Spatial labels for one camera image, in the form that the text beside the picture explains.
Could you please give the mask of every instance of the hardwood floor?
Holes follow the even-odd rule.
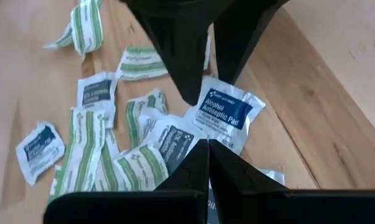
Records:
[[[75,4],[0,1],[0,223],[40,223],[53,178],[49,169],[29,186],[19,170],[16,144],[36,121],[55,124],[67,143],[77,80],[114,71],[128,44],[150,44],[125,5],[109,0],[100,10],[103,45],[84,62],[72,47],[42,49],[62,33]],[[250,127],[242,153],[246,161],[283,172],[290,188],[375,188],[374,128],[283,10],[236,85],[267,103]],[[119,82],[120,150],[129,148],[126,101],[155,87],[165,92],[170,113],[181,116],[187,110],[169,77]]]

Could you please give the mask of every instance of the wooden plank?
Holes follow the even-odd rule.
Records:
[[[249,67],[322,188],[375,188],[375,129],[281,10]]]
[[[375,0],[294,0],[285,8],[375,128]]]

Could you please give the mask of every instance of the sealed packet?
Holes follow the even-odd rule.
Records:
[[[216,78],[204,77],[199,101],[188,109],[184,118],[204,131],[209,139],[218,140],[239,155],[250,123],[264,106],[252,93]]]
[[[105,110],[106,128],[112,128],[116,86],[117,79],[111,72],[100,72],[78,80],[77,107],[88,111]]]
[[[62,168],[55,171],[49,201],[60,195],[91,191],[105,144],[105,111],[71,109],[69,143]]]
[[[169,174],[178,167],[186,154],[207,136],[195,125],[172,114],[163,114],[153,108],[143,108],[139,127],[144,141],[153,141],[161,153]]]
[[[207,36],[206,53],[203,69],[209,66],[211,37]],[[121,56],[116,71],[117,78],[135,81],[144,78],[154,78],[168,74],[167,68],[154,47],[128,46]]]
[[[64,143],[53,124],[38,122],[16,146],[16,154],[24,178],[34,185],[38,176],[64,155]]]
[[[113,160],[119,159],[128,151],[119,152],[114,131],[106,130],[106,141],[100,156],[95,177],[95,191],[125,191],[126,183],[115,167]]]
[[[141,131],[138,125],[138,117],[142,108],[145,107],[156,108],[162,113],[168,113],[165,95],[159,88],[155,88],[146,96],[128,100],[125,118],[130,134],[131,149],[138,147],[143,140],[143,137],[140,136]]]
[[[168,178],[168,171],[152,142],[144,142],[113,161],[128,191],[150,191]]]

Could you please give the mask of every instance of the antiseptic wipe packet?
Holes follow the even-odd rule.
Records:
[[[95,191],[125,191],[126,183],[115,167],[113,160],[119,159],[128,151],[119,152],[114,131],[106,129],[106,141],[100,156],[95,177]]]
[[[49,201],[70,193],[91,191],[105,145],[105,111],[71,109],[69,143],[62,168],[55,170]]]
[[[264,106],[252,93],[216,78],[204,77],[199,101],[188,109],[184,118],[204,131],[209,139],[218,140],[239,155],[250,123]]]
[[[144,142],[113,161],[126,190],[154,190],[168,178],[163,158],[152,142]]]
[[[117,79],[114,73],[100,72],[78,80],[77,107],[89,111],[105,110],[105,126],[112,128],[115,115],[114,92]]]
[[[38,122],[37,127],[16,146],[17,159],[24,178],[34,185],[38,175],[64,154],[64,143],[53,124]]]
[[[162,113],[167,113],[165,95],[159,88],[155,88],[146,96],[128,100],[125,118],[130,134],[131,149],[138,147],[143,140],[143,137],[140,135],[141,131],[138,125],[138,117],[142,108],[145,107],[156,108]]]
[[[172,114],[163,114],[153,108],[143,108],[139,116],[139,127],[144,141],[154,142],[160,151],[169,174],[185,158],[186,154],[207,136],[201,130],[183,118]]]
[[[208,68],[210,50],[211,37],[208,35],[203,65],[204,70]],[[167,68],[154,47],[134,46],[128,46],[124,50],[116,71],[117,78],[129,81],[159,77],[167,73]]]

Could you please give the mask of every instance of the green stripe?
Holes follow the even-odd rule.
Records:
[[[153,95],[150,95],[148,97],[148,107],[151,107],[151,108],[154,108],[155,104],[156,104],[156,97],[154,97]]]
[[[104,165],[104,163],[103,163],[103,156],[102,155],[100,155],[100,165],[101,165],[101,167],[102,167],[102,171],[103,171],[103,173],[104,173],[104,178],[106,179],[106,182],[108,182],[108,180],[107,180],[107,176],[106,176],[106,173],[105,173],[105,165]]]
[[[91,19],[92,19],[92,28],[93,36],[95,39],[95,50],[97,50],[102,45],[102,26],[99,22],[99,8],[95,1],[92,1],[91,5]]]
[[[157,53],[154,47],[134,47],[128,46],[126,51],[129,53]]]
[[[110,139],[112,140],[112,144],[115,144],[115,136],[114,136],[114,131],[112,129],[108,130]]]
[[[156,186],[158,186],[164,180],[164,175],[163,175],[163,172],[161,171],[160,163],[158,162],[153,152],[150,151],[147,146],[142,146],[139,148],[139,150],[140,152],[142,152],[143,156],[148,161],[150,169],[154,175],[154,182]]]
[[[71,154],[72,154],[72,149],[75,144],[75,132],[74,132],[74,110],[70,110],[70,117],[69,117],[69,143],[66,146],[64,158],[63,158],[63,164],[62,164],[62,169],[59,174],[59,178],[57,179],[58,183],[55,187],[55,195],[58,195],[61,192],[62,186],[65,184],[65,171],[69,167],[70,159],[71,159]]]
[[[108,152],[107,143],[102,150],[102,159],[103,169],[105,171],[105,176],[107,177],[108,188],[109,190],[116,191],[118,190],[118,182],[115,178],[112,159],[110,157],[110,153]]]
[[[87,173],[89,158],[93,152],[93,112],[87,112],[87,144],[83,149],[82,159],[78,167],[77,181],[74,186],[74,191],[82,190],[82,184]]]
[[[118,163],[121,165],[126,177],[131,183],[131,190],[139,190],[139,180],[136,173],[133,171],[131,164],[125,158],[119,159]]]
[[[121,64],[121,70],[124,72],[150,72],[153,70],[161,70],[165,69],[165,65],[163,62],[153,62],[146,65],[133,65],[123,63]]]
[[[59,40],[57,40],[55,44],[60,45],[61,47],[71,44],[71,42],[73,41],[73,37],[71,33],[72,33],[72,29],[70,28],[67,34],[63,36],[62,38],[60,38]]]
[[[126,105],[126,123],[128,124],[130,130],[130,145],[131,149],[136,148],[139,145],[138,128],[136,127],[135,118],[133,117],[133,108],[135,107],[135,102],[128,102]]]
[[[105,190],[105,186],[103,185],[103,181],[99,180],[100,186],[102,187],[102,190]]]
[[[82,32],[82,24],[81,24],[81,7],[77,6],[74,8],[74,27],[75,32],[77,35],[77,44],[78,48],[80,49],[81,53],[83,53],[83,50],[85,48],[85,42],[83,41],[83,32]]]

